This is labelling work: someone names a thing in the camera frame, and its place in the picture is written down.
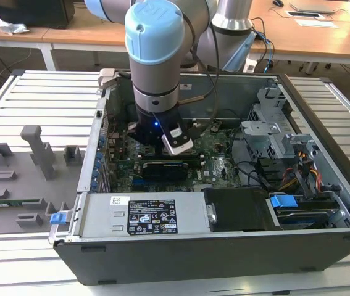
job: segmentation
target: power supply label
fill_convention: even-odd
[[[177,233],[175,201],[130,200],[127,233],[132,236]]]

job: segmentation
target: table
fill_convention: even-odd
[[[284,7],[277,7],[272,4],[271,1],[266,0],[253,0],[253,4],[250,10],[250,18],[253,17],[280,17],[277,13],[272,11],[270,8],[274,8],[275,11],[280,13],[282,16],[288,16],[286,11],[294,11],[290,6],[290,3],[305,2],[305,0],[288,0],[283,1]],[[338,10],[335,14],[331,15],[334,21],[339,22],[350,22],[350,2],[344,1],[324,1],[324,0],[308,0],[308,3],[324,4],[333,10]]]
[[[97,78],[97,72],[26,71],[10,76],[0,90],[0,142],[8,142],[13,151],[30,151],[19,133],[24,124],[36,124],[42,126],[42,140],[49,141],[53,150],[66,144],[85,149],[99,98]],[[350,139],[350,102],[317,78],[292,81],[350,159],[350,143],[343,139]],[[302,124],[300,128],[307,132]],[[291,295],[350,295],[350,256],[322,273],[87,287],[77,282],[47,236],[9,234],[0,238],[0,294],[224,296],[291,290]]]
[[[282,15],[287,8],[290,9],[285,2],[284,8],[275,9]],[[350,10],[350,2],[324,3],[333,9]],[[299,26],[294,21],[295,18],[281,18],[269,10],[270,7],[273,7],[270,0],[254,0],[249,17],[264,19],[267,36],[277,48],[275,60],[350,64],[350,13],[338,11],[333,15],[339,29],[312,28]],[[258,21],[255,24],[260,30]],[[0,46],[38,48],[42,52],[46,68],[56,70],[57,64],[52,52],[54,49],[94,51],[96,64],[99,63],[99,51],[126,52],[125,29],[123,25],[101,21],[87,9],[75,8],[75,16],[68,29],[31,28],[31,33],[14,36],[0,32]],[[263,43],[256,41],[249,57],[257,60],[263,51]]]

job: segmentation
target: computer case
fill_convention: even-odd
[[[29,27],[65,29],[75,8],[72,0],[0,0],[0,18]]]

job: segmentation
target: motherboard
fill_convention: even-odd
[[[128,137],[124,126],[107,134],[112,192],[191,192],[209,187],[240,187],[231,159],[234,129],[208,128],[194,147],[171,157],[165,149],[144,146]]]

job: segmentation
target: floor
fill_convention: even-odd
[[[45,70],[41,52],[37,49],[9,48],[0,47],[0,58],[6,65],[23,60],[11,67],[11,69],[27,70]],[[128,56],[124,53],[100,52],[100,66],[95,66],[92,52],[85,51],[55,51],[56,59],[61,70],[66,71],[99,71],[101,68],[129,68]],[[268,70],[268,73],[286,73],[289,76],[311,76],[311,77],[328,77],[334,82],[336,87],[350,100],[350,74],[347,73],[341,65],[333,64],[331,69],[325,69],[325,64],[320,64],[312,75],[306,75],[304,71],[299,72],[301,62],[275,62],[274,67]],[[261,63],[256,72],[262,72],[265,65]],[[0,62],[0,72],[4,66]],[[2,76],[6,79],[9,76],[7,70],[3,71]]]

